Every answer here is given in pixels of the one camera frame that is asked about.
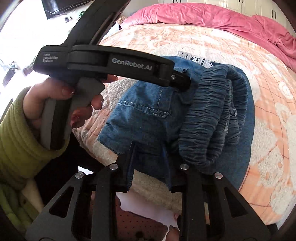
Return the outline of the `person's right hand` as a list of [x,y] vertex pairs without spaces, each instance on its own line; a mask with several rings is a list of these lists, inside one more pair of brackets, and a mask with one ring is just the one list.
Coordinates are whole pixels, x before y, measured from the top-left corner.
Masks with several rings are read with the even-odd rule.
[[177,224],[179,216],[180,215],[177,213],[174,214],[174,221],[177,226],[172,226],[172,225],[169,226],[169,231],[166,234],[165,241],[179,241],[180,231]]

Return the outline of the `person's left hand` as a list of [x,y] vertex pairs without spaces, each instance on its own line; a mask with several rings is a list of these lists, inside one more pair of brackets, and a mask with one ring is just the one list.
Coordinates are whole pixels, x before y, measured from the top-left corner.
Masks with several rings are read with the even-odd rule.
[[[23,112],[27,119],[28,125],[33,130],[38,130],[41,126],[41,117],[48,98],[56,100],[67,100],[74,95],[74,88],[66,83],[54,78],[47,78],[44,82],[36,84],[30,88],[23,99]],[[93,110],[99,110],[103,107],[103,96],[95,95],[90,104],[85,107],[78,108],[73,111],[70,126],[78,128],[84,125],[88,120]]]

